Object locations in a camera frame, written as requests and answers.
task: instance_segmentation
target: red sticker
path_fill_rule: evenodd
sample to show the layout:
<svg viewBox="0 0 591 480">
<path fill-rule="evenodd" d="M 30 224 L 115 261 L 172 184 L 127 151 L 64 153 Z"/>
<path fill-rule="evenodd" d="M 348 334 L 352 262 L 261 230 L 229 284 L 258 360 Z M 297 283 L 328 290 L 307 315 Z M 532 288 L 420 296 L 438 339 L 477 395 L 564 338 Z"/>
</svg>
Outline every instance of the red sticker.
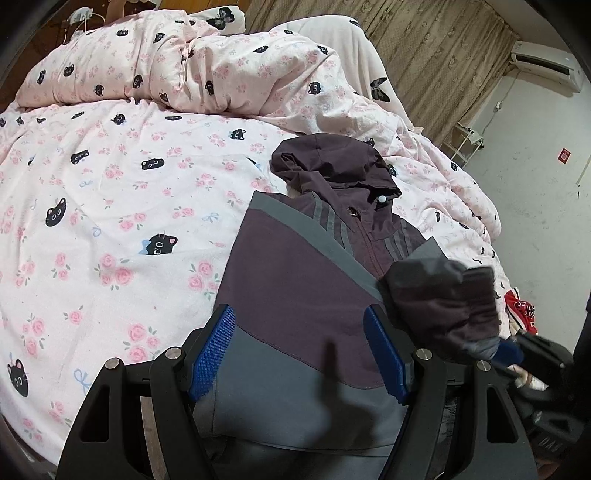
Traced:
<svg viewBox="0 0 591 480">
<path fill-rule="evenodd" d="M 562 152 L 560 152 L 560 155 L 558 156 L 558 159 L 562 163 L 566 163 L 566 161 L 569 159 L 569 157 L 570 157 L 570 152 L 566 148 L 563 148 Z"/>
</svg>

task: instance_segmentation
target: white wall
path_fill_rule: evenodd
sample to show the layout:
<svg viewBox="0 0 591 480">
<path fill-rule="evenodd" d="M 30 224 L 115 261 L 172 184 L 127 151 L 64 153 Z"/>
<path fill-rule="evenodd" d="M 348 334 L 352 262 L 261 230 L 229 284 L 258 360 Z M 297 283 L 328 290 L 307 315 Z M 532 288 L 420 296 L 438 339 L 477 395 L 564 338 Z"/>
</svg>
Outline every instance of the white wall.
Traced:
<svg viewBox="0 0 591 480">
<path fill-rule="evenodd" d="M 472 124 L 482 131 L 516 71 Z M 520 73 L 466 167 L 499 210 L 494 243 L 511 284 L 536 309 L 538 330 L 573 349 L 591 290 L 591 85 L 581 93 Z M 562 148 L 571 152 L 564 165 Z"/>
<path fill-rule="evenodd" d="M 525 0 L 486 0 L 523 41 L 568 50 L 554 27 Z"/>
</svg>

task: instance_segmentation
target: wooden headboard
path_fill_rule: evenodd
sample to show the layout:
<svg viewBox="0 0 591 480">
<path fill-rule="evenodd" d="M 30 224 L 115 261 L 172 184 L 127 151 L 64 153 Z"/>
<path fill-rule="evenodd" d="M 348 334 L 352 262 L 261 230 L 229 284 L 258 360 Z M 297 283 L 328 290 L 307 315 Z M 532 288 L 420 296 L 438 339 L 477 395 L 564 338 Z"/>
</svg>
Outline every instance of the wooden headboard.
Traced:
<svg viewBox="0 0 591 480">
<path fill-rule="evenodd" d="M 237 5 L 244 13 L 248 10 L 251 0 L 162 0 L 161 9 L 185 10 L 188 14 L 194 14 L 208 8 L 223 7 L 224 5 Z"/>
</svg>

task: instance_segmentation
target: red fabric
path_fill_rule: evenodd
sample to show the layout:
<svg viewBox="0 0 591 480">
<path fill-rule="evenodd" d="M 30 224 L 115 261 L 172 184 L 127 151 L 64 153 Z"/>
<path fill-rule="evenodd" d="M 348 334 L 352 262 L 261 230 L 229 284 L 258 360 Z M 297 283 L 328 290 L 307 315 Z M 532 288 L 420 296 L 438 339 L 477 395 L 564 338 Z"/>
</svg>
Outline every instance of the red fabric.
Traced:
<svg viewBox="0 0 591 480">
<path fill-rule="evenodd" d="M 535 307 L 528 301 L 519 298 L 519 292 L 512 289 L 505 294 L 505 301 L 509 314 L 521 325 L 527 332 L 537 335 L 538 330 L 535 327 Z"/>
</svg>

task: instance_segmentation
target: power strip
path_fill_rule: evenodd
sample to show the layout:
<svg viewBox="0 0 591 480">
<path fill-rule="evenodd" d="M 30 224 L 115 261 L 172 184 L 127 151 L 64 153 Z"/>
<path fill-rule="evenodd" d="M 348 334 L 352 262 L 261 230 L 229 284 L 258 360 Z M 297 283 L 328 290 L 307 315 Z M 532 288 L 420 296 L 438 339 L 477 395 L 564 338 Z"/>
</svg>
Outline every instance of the power strip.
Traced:
<svg viewBox="0 0 591 480">
<path fill-rule="evenodd" d="M 68 21 L 70 22 L 70 25 L 73 25 L 75 23 L 83 22 L 84 20 L 90 20 L 93 12 L 94 12 L 93 8 L 81 7 L 78 10 L 75 10 L 74 12 L 72 12 Z"/>
</svg>

